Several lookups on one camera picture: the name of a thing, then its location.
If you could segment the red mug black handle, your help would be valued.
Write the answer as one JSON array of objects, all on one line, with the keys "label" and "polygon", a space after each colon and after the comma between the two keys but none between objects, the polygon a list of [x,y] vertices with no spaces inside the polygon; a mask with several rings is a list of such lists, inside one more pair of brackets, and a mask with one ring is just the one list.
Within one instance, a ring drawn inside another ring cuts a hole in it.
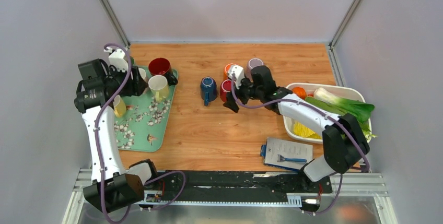
[{"label": "red mug black handle", "polygon": [[222,102],[227,101],[227,93],[231,92],[231,80],[226,79],[220,85],[219,96]]}]

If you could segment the dark blue octagonal mug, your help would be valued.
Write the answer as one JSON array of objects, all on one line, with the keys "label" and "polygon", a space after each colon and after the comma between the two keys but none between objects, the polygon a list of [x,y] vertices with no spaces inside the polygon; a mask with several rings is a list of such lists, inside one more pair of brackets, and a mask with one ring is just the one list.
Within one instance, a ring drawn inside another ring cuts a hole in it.
[{"label": "dark blue octagonal mug", "polygon": [[216,100],[218,97],[217,84],[212,77],[204,77],[200,83],[200,94],[204,106],[209,106],[209,103]]}]

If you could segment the yellow mug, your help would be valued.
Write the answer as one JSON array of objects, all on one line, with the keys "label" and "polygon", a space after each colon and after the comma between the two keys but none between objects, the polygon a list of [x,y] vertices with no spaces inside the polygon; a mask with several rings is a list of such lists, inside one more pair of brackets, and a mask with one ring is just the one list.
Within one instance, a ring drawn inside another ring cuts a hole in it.
[{"label": "yellow mug", "polygon": [[127,112],[126,104],[120,95],[115,96],[113,100],[114,115],[118,118],[123,117]]}]

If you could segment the light green octagonal mug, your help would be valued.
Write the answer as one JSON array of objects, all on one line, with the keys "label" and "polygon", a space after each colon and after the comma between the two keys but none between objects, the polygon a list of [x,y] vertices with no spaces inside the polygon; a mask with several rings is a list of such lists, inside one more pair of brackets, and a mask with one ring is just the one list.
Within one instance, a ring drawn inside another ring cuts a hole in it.
[{"label": "light green octagonal mug", "polygon": [[148,86],[156,102],[162,102],[170,95],[169,84],[165,76],[155,75],[148,81]]}]

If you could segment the black skull mug red inside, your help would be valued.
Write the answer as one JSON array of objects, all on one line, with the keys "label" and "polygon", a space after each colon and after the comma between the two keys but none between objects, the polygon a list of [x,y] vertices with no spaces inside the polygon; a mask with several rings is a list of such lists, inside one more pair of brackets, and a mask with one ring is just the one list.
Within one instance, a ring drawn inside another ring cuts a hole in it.
[{"label": "black skull mug red inside", "polygon": [[162,75],[167,79],[169,86],[178,84],[178,79],[174,75],[172,66],[166,58],[156,58],[148,65],[148,70],[152,76]]}]

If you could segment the cream floral mug green inside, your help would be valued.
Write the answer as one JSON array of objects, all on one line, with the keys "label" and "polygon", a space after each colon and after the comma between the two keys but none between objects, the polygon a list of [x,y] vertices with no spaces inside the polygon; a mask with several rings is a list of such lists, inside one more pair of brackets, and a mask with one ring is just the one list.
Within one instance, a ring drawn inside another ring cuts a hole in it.
[{"label": "cream floral mug green inside", "polygon": [[130,61],[131,61],[131,65],[132,66],[135,66],[136,64],[135,64],[135,60],[134,60],[134,58],[132,57],[132,56],[130,56]]}]

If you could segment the pink octagonal mug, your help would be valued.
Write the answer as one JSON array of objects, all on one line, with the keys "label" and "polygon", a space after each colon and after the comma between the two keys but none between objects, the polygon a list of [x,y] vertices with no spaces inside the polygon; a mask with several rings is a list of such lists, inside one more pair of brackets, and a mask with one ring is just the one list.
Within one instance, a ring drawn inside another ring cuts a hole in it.
[{"label": "pink octagonal mug", "polygon": [[149,90],[149,86],[148,86],[148,80],[149,80],[149,78],[148,78],[148,76],[147,76],[146,71],[145,71],[143,68],[138,68],[138,71],[139,71],[139,74],[140,74],[142,80],[143,80],[144,83],[145,83],[145,89],[144,89],[144,91],[143,91],[143,94],[146,94],[146,93],[148,92],[148,90]]}]

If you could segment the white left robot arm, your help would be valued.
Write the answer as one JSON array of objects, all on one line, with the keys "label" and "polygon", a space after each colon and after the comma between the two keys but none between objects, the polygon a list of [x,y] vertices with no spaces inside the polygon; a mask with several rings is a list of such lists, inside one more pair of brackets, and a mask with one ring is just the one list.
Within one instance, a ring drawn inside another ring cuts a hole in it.
[{"label": "white left robot arm", "polygon": [[114,106],[109,102],[126,74],[109,68],[102,59],[78,65],[82,80],[74,105],[87,128],[92,156],[91,186],[83,189],[87,202],[103,213],[131,206],[155,189],[160,176],[152,161],[139,161],[125,169],[114,131]]}]

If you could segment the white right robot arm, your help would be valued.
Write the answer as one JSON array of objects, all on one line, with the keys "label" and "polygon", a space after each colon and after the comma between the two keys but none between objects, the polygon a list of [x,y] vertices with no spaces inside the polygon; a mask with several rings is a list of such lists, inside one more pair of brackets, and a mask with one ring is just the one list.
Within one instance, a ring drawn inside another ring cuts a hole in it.
[{"label": "white right robot arm", "polygon": [[259,100],[260,107],[294,119],[322,137],[323,155],[301,168],[303,174],[298,177],[298,185],[303,191],[313,191],[319,180],[335,173],[343,174],[359,160],[368,162],[369,144],[355,116],[328,112],[277,86],[265,65],[254,67],[251,79],[239,65],[230,66],[227,76],[231,90],[226,95],[225,107],[238,112],[240,107],[247,107],[249,100]]}]

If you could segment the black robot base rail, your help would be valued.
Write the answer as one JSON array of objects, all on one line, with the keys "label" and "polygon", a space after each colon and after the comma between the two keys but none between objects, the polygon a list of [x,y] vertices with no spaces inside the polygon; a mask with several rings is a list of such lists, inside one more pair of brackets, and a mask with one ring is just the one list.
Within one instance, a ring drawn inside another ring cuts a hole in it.
[{"label": "black robot base rail", "polygon": [[310,182],[298,172],[184,171],[145,186],[147,199],[166,203],[287,203],[291,195],[332,193],[330,179]]}]

